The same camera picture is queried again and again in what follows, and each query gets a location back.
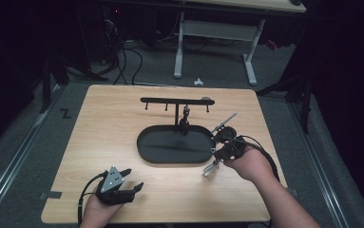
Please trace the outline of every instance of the black tray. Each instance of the black tray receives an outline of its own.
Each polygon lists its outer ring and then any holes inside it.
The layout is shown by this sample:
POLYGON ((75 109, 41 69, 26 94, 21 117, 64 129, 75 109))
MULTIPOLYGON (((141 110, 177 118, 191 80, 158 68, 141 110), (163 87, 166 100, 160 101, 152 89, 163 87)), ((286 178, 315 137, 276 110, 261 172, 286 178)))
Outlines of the black tray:
POLYGON ((212 157, 211 138, 211 132, 199 125, 190 125, 186 136, 175 132, 175 125, 152 125, 140 133, 137 147, 151 163, 202 163, 212 157))

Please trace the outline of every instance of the person's left hand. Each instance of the person's left hand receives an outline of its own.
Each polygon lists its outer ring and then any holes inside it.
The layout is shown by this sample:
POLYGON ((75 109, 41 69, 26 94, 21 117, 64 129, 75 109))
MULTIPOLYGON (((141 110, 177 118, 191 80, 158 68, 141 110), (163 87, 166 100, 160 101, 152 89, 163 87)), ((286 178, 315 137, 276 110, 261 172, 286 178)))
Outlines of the person's left hand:
POLYGON ((82 228, 102 228, 105 227, 111 220, 111 218, 118 212, 124 204, 118 204, 113 206, 107 206, 102 204, 95 194, 91 194, 86 202, 86 208, 84 211, 83 221, 81 223, 82 228))

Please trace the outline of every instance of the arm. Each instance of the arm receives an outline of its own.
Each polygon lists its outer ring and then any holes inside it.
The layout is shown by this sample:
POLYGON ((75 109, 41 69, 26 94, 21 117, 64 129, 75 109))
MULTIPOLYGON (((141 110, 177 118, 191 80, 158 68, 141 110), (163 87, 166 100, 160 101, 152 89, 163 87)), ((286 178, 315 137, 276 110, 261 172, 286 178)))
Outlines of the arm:
POLYGON ((123 204, 106 206, 94 195, 90 195, 86 202, 84 218, 80 228, 102 228, 123 207, 123 204))
POLYGON ((224 164, 235 169, 242 178, 251 181, 258 188, 277 228, 319 227, 317 222, 274 177, 270 163, 257 149, 246 146, 241 158, 225 161, 224 164))

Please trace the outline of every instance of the hand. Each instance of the hand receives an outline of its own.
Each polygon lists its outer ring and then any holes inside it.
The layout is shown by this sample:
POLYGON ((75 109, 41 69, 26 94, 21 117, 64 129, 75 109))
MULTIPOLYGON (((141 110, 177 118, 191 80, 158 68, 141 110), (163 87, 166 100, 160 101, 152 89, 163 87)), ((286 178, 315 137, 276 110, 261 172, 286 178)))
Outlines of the hand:
POLYGON ((90 195, 86 202, 84 218, 81 223, 81 228, 102 228, 105 227, 111 218, 118 212, 124 204, 107 206, 102 204, 95 194, 90 195))
POLYGON ((259 179, 274 178, 270 162, 256 148, 246 145, 244 154, 236 160, 223 162, 226 166, 235 169, 238 174, 254 184, 259 179))

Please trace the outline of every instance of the light wood tabletop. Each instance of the light wood tabletop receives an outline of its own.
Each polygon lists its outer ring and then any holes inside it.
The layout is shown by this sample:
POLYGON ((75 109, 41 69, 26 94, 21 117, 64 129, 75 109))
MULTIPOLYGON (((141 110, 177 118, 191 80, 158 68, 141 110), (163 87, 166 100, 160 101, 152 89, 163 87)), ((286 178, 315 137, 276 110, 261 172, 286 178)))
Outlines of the light wood tabletop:
MULTIPOLYGON (((286 186, 253 90, 92 85, 51 187, 51 191, 61 192, 62 196, 47 200, 43 222, 76 223, 82 190, 89 180, 111 165, 119 171, 132 169, 121 190, 144 182, 142 191, 114 216, 113 223, 265 221, 270 218, 256 187, 233 169, 221 164, 210 176, 202 174, 213 158, 198 164, 154 164, 143 160, 137 148, 139 134, 151 125, 174 124, 175 109, 171 104, 168 111, 164 110, 164 104, 149 104, 145 110, 145 104, 140 101, 142 97, 209 97, 215 101, 209 106, 209 112, 206 106, 191 106, 188 117, 190 124, 209 130, 234 111, 238 112, 226 125, 234 127, 238 135, 253 137, 261 143, 274 159, 281 182, 286 186)), ((92 183, 87 192, 98 183, 99 180, 92 183)))
POLYGON ((276 10, 284 12, 305 12, 303 4, 295 6, 289 0, 185 0, 186 2, 224 5, 228 7, 276 10))

